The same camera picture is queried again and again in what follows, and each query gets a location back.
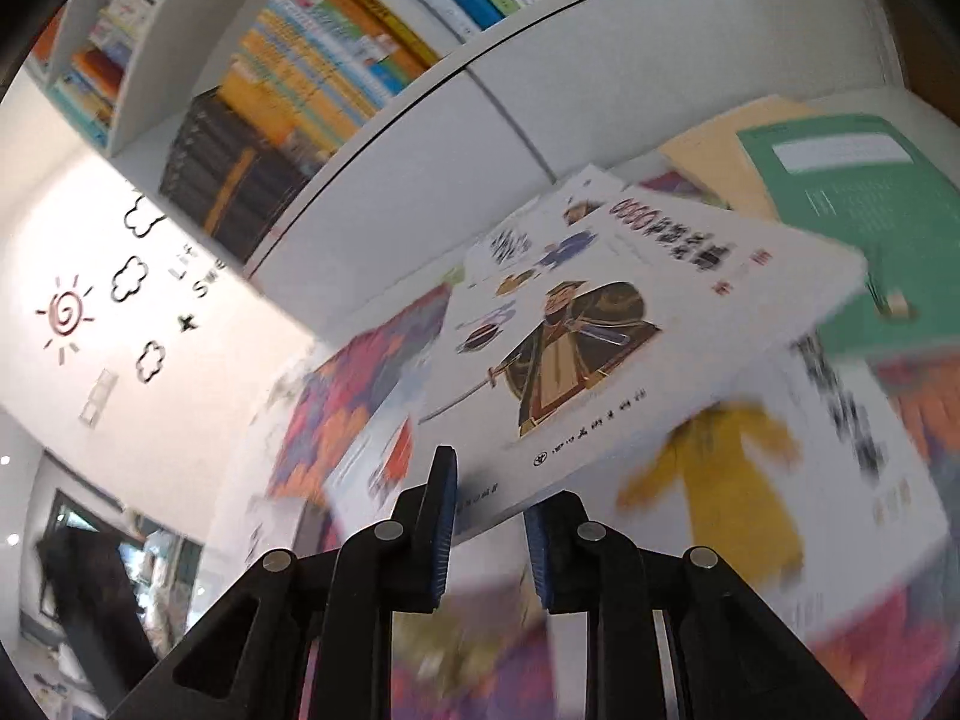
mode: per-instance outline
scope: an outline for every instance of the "silver rivet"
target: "silver rivet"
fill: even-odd
[[[712,568],[717,565],[717,553],[709,547],[694,547],[690,550],[690,562],[699,568]]]
[[[607,529],[599,522],[587,521],[577,527],[577,536],[584,541],[600,541],[606,534]]]
[[[377,522],[373,528],[373,536],[381,541],[393,541],[403,536],[403,526],[395,519],[385,519],[383,522]]]
[[[263,567],[272,574],[278,574],[290,565],[290,553],[275,549],[263,556]]]

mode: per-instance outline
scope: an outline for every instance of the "black cloud outline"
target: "black cloud outline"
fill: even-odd
[[[126,271],[126,269],[128,269],[128,268],[130,267],[130,264],[131,264],[131,262],[133,262],[133,260],[136,260],[136,261],[138,262],[138,264],[140,264],[140,265],[142,266],[142,268],[143,268],[143,275],[141,276],[141,278],[138,278],[138,279],[136,280],[136,287],[134,287],[132,290],[127,290],[126,293],[124,293],[123,298],[117,298],[117,288],[119,287],[119,285],[117,284],[117,277],[120,276],[120,274],[123,274],[123,272]],[[131,295],[136,295],[138,292],[140,292],[140,285],[143,284],[144,279],[146,279],[149,274],[150,274],[150,266],[148,266],[143,260],[141,260],[141,259],[140,259],[139,257],[137,257],[136,255],[131,256],[131,257],[128,258],[128,260],[124,263],[123,268],[119,269],[119,270],[113,275],[113,279],[110,279],[110,285],[112,285],[112,288],[110,289],[110,299],[111,299],[114,303],[122,303],[124,300],[126,300],[127,298],[129,298]]]
[[[141,201],[142,199],[143,199],[143,196],[142,196],[142,194],[141,194],[141,196],[139,196],[135,201],[133,201],[133,208],[131,208],[126,214],[123,214],[123,225],[124,225],[128,230],[130,230],[131,233],[133,233],[133,237],[135,237],[135,238],[145,238],[145,237],[147,237],[147,235],[150,234],[150,231],[151,231],[152,229],[154,229],[154,225],[161,223],[163,220],[165,220],[165,218],[167,218],[167,217],[166,217],[166,214],[160,214],[157,218],[155,218],[153,221],[151,221],[149,225],[147,225],[147,229],[146,229],[145,232],[143,232],[143,233],[138,233],[138,232],[137,232],[137,230],[138,230],[137,225],[134,224],[133,226],[131,226],[130,216],[131,216],[131,214],[135,214],[135,213],[140,209],[140,201]]]
[[[150,371],[150,375],[144,378],[143,375],[143,360],[150,354],[152,351],[160,352],[160,357],[157,359],[157,367]],[[136,378],[141,381],[142,384],[149,384],[150,380],[154,378],[157,373],[160,373],[163,370],[163,361],[167,358],[167,350],[163,348],[156,341],[147,341],[143,344],[143,354],[136,358]]]

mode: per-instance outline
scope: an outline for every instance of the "green notebook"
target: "green notebook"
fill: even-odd
[[[867,257],[867,293],[819,329],[827,352],[889,352],[960,334],[960,193],[890,122],[824,116],[738,137],[784,223]]]

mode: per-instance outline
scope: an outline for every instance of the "yellow garment illustration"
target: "yellow garment illustration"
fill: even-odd
[[[744,437],[787,467],[799,459],[789,430],[762,407],[720,404],[675,429],[654,464],[627,480],[616,504],[647,506],[683,479],[693,542],[762,586],[802,569],[803,541],[779,493],[747,457]]]

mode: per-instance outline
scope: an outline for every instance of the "spiral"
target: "spiral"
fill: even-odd
[[[58,336],[68,336],[80,325],[83,319],[83,300],[74,292],[65,292],[50,298],[47,312],[50,329]]]

